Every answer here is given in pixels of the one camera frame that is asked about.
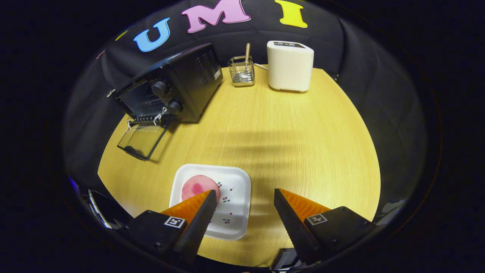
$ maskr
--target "utensil holder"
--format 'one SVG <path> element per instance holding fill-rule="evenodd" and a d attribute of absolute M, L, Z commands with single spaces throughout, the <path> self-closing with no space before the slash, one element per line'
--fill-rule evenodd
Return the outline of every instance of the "utensil holder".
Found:
<path fill-rule="evenodd" d="M 253 58 L 249 56 L 248 61 L 245 61 L 246 56 L 232 57 L 228 62 L 229 72 L 231 73 L 232 84 L 234 86 L 249 86 L 254 85 L 254 64 Z"/>

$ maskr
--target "letter m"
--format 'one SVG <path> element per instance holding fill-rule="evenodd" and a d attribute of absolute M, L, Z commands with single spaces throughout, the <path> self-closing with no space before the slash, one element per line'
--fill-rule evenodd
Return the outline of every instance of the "letter m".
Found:
<path fill-rule="evenodd" d="M 222 13 L 225 16 L 222 22 L 225 24 L 251 20 L 251 17 L 244 13 L 241 0 L 220 0 L 214 9 L 199 5 L 182 12 L 189 18 L 190 28 L 187 30 L 188 33 L 198 32 L 206 28 L 206 24 L 200 22 L 201 19 L 213 26 L 217 25 Z"/>

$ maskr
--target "toaster oven knob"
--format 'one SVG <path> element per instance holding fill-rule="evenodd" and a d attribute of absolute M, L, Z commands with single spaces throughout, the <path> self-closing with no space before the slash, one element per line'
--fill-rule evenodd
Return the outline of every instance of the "toaster oven knob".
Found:
<path fill-rule="evenodd" d="M 157 97 L 162 99 L 166 93 L 168 93 L 168 86 L 166 83 L 162 81 L 157 81 L 152 85 L 152 92 Z"/>
<path fill-rule="evenodd" d="M 173 100 L 168 104 L 167 110 L 172 115 L 178 115 L 180 111 L 182 111 L 182 105 L 179 102 Z"/>

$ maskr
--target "pink disc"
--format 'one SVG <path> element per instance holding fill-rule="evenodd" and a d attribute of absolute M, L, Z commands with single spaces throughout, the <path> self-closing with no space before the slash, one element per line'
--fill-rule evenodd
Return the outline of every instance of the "pink disc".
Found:
<path fill-rule="evenodd" d="M 219 203 L 219 198 L 221 198 L 221 191 L 214 180 L 208 178 L 205 175 L 196 175 L 187 182 L 182 187 L 182 201 L 185 201 L 195 195 L 208 191 L 210 189 L 215 190 L 215 195 L 217 198 L 217 203 Z"/>

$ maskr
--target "blue letter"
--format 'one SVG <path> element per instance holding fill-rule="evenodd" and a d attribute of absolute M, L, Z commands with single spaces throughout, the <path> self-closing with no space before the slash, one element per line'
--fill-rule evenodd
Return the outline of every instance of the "blue letter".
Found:
<path fill-rule="evenodd" d="M 161 46 L 168 39 L 168 37 L 170 36 L 170 30 L 168 29 L 167 21 L 169 19 L 170 18 L 165 18 L 162 21 L 153 25 L 153 27 L 157 28 L 158 32 L 160 33 L 160 37 L 157 40 L 150 42 L 147 35 L 148 30 L 141 32 L 133 39 L 133 41 L 136 42 L 136 44 L 138 45 L 138 48 L 141 51 L 143 52 L 152 51 L 155 48 Z"/>

